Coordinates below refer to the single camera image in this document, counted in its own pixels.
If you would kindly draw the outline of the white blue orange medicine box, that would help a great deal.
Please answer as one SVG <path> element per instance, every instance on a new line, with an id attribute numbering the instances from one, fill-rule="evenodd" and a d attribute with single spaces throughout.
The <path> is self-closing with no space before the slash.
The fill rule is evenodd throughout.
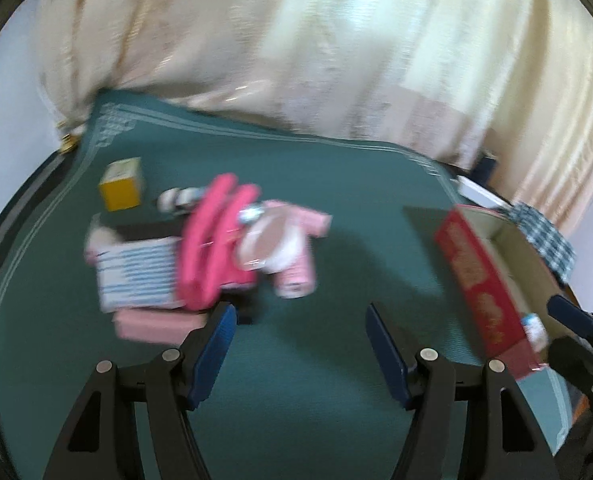
<path id="1" fill-rule="evenodd" d="M 549 344 L 547 330 L 536 313 L 529 313 L 521 318 L 521 325 L 535 354 L 545 350 Z"/>

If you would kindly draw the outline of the white blue printed packet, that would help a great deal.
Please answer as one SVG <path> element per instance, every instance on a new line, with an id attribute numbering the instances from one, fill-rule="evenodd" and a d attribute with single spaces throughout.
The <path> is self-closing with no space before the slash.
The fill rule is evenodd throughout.
<path id="1" fill-rule="evenodd" d="M 176 292 L 179 237 L 115 244 L 97 257 L 100 310 L 181 308 Z"/>

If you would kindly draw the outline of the pink foam bendy roller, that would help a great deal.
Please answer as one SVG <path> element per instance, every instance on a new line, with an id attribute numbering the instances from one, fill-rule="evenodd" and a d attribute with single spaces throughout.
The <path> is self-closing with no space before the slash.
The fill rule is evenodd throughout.
<path id="1" fill-rule="evenodd" d="M 189 311 L 216 304 L 223 292 L 244 294 L 257 277 L 234 263 L 234 248 L 242 232 L 240 212 L 261 190 L 240 184 L 234 174 L 220 174 L 208 186 L 182 229 L 178 249 L 176 295 Z"/>

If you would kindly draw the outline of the small pink hair roller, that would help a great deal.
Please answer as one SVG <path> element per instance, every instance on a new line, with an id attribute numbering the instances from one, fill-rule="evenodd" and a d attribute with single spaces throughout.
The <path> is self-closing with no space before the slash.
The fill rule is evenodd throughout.
<path id="1" fill-rule="evenodd" d="M 283 299 L 309 296 L 317 286 L 311 239 L 324 238 L 328 235 L 333 216 L 281 200 L 265 200 L 264 205 L 268 208 L 287 209 L 300 230 L 299 255 L 290 266 L 274 275 L 275 293 Z"/>

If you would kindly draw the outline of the silver blue tube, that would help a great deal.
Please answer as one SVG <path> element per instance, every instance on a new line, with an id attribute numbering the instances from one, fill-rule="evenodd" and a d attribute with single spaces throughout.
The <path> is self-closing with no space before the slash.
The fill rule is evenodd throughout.
<path id="1" fill-rule="evenodd" d="M 239 211 L 238 220 L 242 226 L 249 226 L 257 222 L 263 214 L 265 214 L 265 207 L 262 204 L 250 204 Z"/>

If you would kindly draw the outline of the blue plaid folded cloth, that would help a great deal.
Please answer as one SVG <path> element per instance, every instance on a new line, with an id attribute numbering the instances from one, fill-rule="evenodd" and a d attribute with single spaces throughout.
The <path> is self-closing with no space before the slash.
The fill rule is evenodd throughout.
<path id="1" fill-rule="evenodd" d="M 566 286 L 577 262 L 577 253 L 569 240 L 545 214 L 528 204 L 514 204 L 507 216 L 539 253 L 557 282 Z"/>

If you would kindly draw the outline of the white power strip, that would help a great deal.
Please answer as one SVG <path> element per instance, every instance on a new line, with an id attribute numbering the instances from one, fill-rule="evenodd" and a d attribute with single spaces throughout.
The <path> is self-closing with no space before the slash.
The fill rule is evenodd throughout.
<path id="1" fill-rule="evenodd" d="M 461 197 L 483 208 L 487 209 L 505 209 L 511 208 L 510 203 L 497 196 L 496 194 L 487 191 L 483 186 L 476 184 L 467 177 L 457 177 L 457 192 Z"/>

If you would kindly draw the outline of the dark blue thread spool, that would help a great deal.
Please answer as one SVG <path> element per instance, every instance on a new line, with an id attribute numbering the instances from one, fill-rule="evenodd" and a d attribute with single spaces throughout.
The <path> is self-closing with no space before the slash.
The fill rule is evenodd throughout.
<path id="1" fill-rule="evenodd" d="M 489 185 L 497 166 L 497 157 L 489 152 L 483 151 L 472 167 L 469 178 L 481 186 Z"/>

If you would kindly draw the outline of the green table mat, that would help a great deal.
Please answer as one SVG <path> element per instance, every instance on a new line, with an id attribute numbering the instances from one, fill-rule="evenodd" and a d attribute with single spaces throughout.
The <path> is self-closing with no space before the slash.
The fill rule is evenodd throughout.
<path id="1" fill-rule="evenodd" d="M 557 479 L 557 290 L 434 162 L 98 96 L 0 268 L 16 479 Z"/>

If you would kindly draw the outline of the black white panda figurine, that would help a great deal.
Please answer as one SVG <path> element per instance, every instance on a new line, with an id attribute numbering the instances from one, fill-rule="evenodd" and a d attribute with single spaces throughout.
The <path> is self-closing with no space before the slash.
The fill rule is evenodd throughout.
<path id="1" fill-rule="evenodd" d="M 169 188 L 155 201 L 162 214 L 185 214 L 205 196 L 206 188 Z"/>

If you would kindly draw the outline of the yellow small box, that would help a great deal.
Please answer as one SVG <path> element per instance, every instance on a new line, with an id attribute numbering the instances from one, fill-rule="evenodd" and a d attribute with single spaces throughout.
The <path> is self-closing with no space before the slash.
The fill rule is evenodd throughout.
<path id="1" fill-rule="evenodd" d="M 107 211 L 138 207 L 144 189 L 141 159 L 133 157 L 111 162 L 106 167 L 98 188 Z"/>

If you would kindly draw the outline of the beige patterned curtain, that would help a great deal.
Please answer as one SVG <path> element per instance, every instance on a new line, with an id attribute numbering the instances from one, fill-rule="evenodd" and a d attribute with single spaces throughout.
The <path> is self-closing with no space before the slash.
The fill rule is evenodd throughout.
<path id="1" fill-rule="evenodd" d="M 103 88 L 468 169 L 571 233 L 593 200 L 593 18 L 580 0 L 39 0 L 39 80 L 84 122 Z"/>

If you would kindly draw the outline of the gold curtain tieback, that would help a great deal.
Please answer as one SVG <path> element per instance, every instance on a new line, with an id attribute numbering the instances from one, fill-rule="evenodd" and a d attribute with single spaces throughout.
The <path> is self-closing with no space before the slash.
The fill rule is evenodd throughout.
<path id="1" fill-rule="evenodd" d="M 57 130 L 60 136 L 59 153 L 65 155 L 74 151 L 80 143 L 78 127 L 68 122 L 58 122 Z"/>

